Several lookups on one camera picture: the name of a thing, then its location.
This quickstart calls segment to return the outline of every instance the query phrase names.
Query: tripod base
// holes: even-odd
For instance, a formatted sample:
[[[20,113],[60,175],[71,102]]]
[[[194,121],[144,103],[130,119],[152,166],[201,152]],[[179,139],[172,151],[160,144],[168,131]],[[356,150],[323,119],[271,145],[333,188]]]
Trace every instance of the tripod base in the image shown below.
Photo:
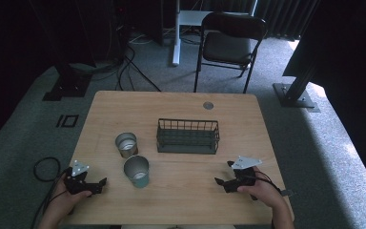
[[[304,91],[297,99],[289,99],[286,94],[291,87],[291,84],[274,83],[273,88],[278,96],[282,107],[307,108],[309,112],[319,113],[320,110],[317,104],[309,97],[308,93]]]
[[[92,75],[89,73],[75,73],[78,80],[72,85],[64,87],[61,76],[55,82],[51,92],[46,93],[43,101],[60,101],[62,97],[83,97],[91,82]]]

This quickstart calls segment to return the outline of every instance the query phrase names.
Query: desk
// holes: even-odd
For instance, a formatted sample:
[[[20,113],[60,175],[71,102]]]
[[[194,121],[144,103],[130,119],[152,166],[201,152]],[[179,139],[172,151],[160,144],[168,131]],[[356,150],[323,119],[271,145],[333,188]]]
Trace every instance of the desk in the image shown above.
[[[250,15],[254,15],[257,0],[252,1]],[[180,0],[176,0],[175,38],[173,49],[173,64],[180,63],[180,26],[201,26],[201,22],[210,11],[180,10]]]
[[[212,102],[213,108],[205,109],[204,102]],[[156,128],[161,117],[217,120],[216,154],[158,153]],[[150,183],[144,189],[134,188],[123,174],[125,159],[114,145],[122,132],[135,133],[139,154],[150,162]],[[72,161],[91,166],[87,182],[107,177],[108,183],[102,194],[77,205],[64,223],[270,224],[270,208],[249,195],[226,194],[214,181],[233,178],[227,161],[238,156],[262,159],[260,170],[285,189],[254,95],[98,92]]]

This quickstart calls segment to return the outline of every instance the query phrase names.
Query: black wire basket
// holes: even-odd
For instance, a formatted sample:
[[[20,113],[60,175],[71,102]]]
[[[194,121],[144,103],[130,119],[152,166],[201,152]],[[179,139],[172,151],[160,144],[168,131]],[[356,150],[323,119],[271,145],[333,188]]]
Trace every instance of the black wire basket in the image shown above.
[[[214,155],[219,141],[218,121],[159,118],[156,140],[159,153]]]

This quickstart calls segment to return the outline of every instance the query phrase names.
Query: stainless steel cup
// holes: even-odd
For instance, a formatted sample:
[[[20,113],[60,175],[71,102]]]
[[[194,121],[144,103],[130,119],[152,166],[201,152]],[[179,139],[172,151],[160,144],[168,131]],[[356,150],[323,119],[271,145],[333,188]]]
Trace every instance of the stainless steel cup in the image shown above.
[[[124,158],[129,158],[138,154],[138,146],[136,136],[133,133],[122,133],[115,139],[115,146],[120,155]]]
[[[124,174],[136,188],[150,182],[150,162],[143,156],[130,156],[124,163]]]

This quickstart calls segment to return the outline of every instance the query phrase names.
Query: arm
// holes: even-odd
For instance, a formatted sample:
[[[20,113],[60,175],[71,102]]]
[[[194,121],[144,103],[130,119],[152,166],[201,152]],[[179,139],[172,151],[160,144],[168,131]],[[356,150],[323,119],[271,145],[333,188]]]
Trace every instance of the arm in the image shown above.
[[[265,178],[262,174],[256,172],[256,176]],[[291,217],[290,208],[284,198],[277,192],[273,185],[257,180],[254,186],[240,186],[237,188],[239,193],[247,193],[255,196],[264,202],[273,210],[273,223],[276,229],[293,229],[293,219]]]
[[[61,219],[63,219],[72,210],[73,206],[92,194],[90,191],[80,192],[75,195],[70,194],[65,187],[64,177],[65,175],[63,175],[58,181],[55,192],[52,195],[53,199],[38,225],[39,229],[58,228],[58,224]]]

